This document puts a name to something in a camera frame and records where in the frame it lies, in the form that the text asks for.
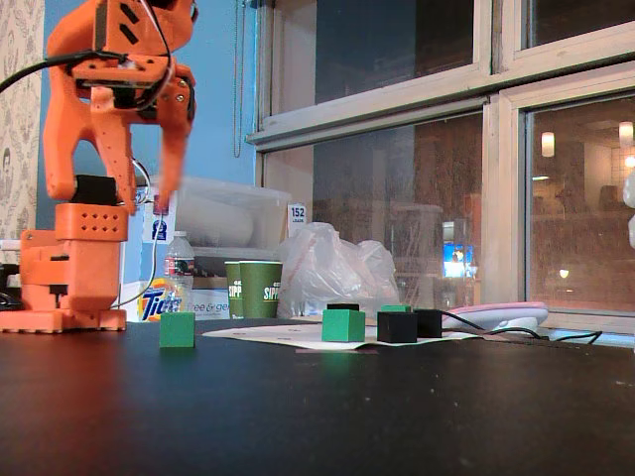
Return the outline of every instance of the clear plastic container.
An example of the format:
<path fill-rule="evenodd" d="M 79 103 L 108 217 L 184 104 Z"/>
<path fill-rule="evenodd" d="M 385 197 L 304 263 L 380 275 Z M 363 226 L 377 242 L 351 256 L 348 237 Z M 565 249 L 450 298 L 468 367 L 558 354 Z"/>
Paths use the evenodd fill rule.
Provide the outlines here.
<path fill-rule="evenodd" d="M 166 299 L 168 312 L 191 310 L 191 288 L 194 276 L 194 249 L 185 231 L 175 231 L 175 238 L 168 247 L 165 275 L 170 282 L 170 292 Z"/>

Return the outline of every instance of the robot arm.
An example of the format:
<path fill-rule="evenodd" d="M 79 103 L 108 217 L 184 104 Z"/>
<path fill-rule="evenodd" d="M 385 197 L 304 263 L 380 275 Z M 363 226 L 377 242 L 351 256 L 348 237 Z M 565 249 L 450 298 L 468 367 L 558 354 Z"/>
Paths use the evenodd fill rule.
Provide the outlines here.
<path fill-rule="evenodd" d="M 130 125 L 163 129 L 164 208 L 179 187 L 195 109 L 194 79 L 172 51 L 190 40 L 195 16 L 194 0 L 87 0 L 51 34 L 49 55 L 75 63 L 51 69 L 47 191 L 70 203 L 56 206 L 55 230 L 23 232 L 24 309 L 5 305 L 0 330 L 125 328 L 125 311 L 111 305 L 119 292 L 120 243 L 135 212 Z M 96 148 L 108 178 L 74 174 L 80 140 Z"/>
<path fill-rule="evenodd" d="M 194 80 L 188 68 L 172 62 L 171 51 L 190 40 L 196 9 L 193 0 L 148 1 L 154 7 L 151 11 L 135 0 L 88 0 L 66 16 L 49 38 L 50 56 L 93 49 L 127 58 L 123 63 L 89 59 L 73 67 L 52 68 L 44 131 L 51 198 L 74 196 L 72 154 L 85 140 L 97 149 L 115 179 L 126 211 L 134 213 L 131 124 L 157 124 L 163 129 L 159 204 L 165 206 L 179 186 L 194 114 Z M 157 23 L 163 36 L 155 28 Z"/>

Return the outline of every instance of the green cube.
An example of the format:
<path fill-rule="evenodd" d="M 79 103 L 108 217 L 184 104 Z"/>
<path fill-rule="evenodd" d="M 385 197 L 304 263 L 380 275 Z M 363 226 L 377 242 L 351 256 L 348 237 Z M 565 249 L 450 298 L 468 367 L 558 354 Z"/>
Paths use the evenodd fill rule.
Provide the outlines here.
<path fill-rule="evenodd" d="M 322 315 L 321 340 L 324 342 L 364 342 L 366 313 L 351 309 L 326 309 Z"/>
<path fill-rule="evenodd" d="M 194 347 L 193 312 L 161 314 L 161 347 Z"/>
<path fill-rule="evenodd" d="M 407 304 L 384 304 L 381 306 L 382 312 L 412 312 L 413 309 Z"/>

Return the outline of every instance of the white plastic bag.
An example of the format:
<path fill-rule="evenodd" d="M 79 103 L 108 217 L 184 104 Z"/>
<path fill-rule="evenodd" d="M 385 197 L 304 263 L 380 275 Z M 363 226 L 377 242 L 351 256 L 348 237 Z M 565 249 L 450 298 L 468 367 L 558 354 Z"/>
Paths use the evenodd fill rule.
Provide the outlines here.
<path fill-rule="evenodd" d="M 356 302 L 374 317 L 399 303 L 392 255 L 377 241 L 353 245 L 328 223 L 303 226 L 279 248 L 284 264 L 280 317 L 319 314 L 329 302 Z"/>

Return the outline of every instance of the bottle label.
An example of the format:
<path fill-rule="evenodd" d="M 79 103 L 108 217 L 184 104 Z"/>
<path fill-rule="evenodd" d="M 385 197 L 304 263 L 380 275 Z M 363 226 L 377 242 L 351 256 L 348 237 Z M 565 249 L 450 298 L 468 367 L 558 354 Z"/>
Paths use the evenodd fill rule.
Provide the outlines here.
<path fill-rule="evenodd" d="M 193 276 L 194 260 L 182 260 L 169 256 L 166 258 L 167 276 Z"/>

